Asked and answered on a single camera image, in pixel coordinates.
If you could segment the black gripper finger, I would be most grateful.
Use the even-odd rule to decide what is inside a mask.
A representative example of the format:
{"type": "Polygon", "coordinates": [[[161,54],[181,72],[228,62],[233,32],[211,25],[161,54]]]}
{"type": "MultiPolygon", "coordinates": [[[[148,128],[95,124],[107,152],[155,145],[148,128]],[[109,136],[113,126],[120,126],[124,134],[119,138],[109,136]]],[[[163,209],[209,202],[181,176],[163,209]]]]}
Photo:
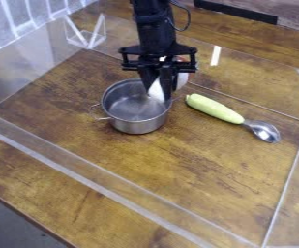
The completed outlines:
{"type": "Polygon", "coordinates": [[[159,84],[164,100],[168,101],[173,92],[173,70],[169,66],[163,66],[159,70],[159,84]]]}
{"type": "Polygon", "coordinates": [[[145,90],[149,90],[149,87],[157,78],[157,69],[155,67],[143,66],[139,68],[139,75],[145,90]]]}

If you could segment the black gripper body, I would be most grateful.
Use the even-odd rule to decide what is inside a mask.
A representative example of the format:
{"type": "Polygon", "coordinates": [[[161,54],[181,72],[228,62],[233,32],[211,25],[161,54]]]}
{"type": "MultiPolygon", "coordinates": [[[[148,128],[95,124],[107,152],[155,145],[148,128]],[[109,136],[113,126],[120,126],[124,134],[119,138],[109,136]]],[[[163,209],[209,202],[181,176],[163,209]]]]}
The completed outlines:
{"type": "Polygon", "coordinates": [[[143,67],[160,69],[164,64],[171,65],[180,73],[196,71],[197,49],[193,46],[173,43],[159,53],[144,52],[140,46],[121,46],[117,52],[121,55],[121,69],[127,71],[137,71],[143,67]]]}

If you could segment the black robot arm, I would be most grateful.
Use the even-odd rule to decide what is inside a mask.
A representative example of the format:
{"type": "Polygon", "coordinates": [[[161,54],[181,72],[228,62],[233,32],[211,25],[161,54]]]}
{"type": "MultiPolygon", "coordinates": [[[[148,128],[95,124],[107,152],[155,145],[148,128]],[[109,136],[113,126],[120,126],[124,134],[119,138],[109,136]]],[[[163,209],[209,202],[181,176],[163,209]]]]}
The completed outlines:
{"type": "Polygon", "coordinates": [[[121,46],[121,69],[136,71],[147,92],[152,87],[160,89],[159,100],[168,101],[177,89],[179,73],[196,71],[196,48],[176,41],[176,31],[171,6],[191,13],[176,0],[129,0],[132,17],[136,22],[139,41],[135,46],[121,46]]]}

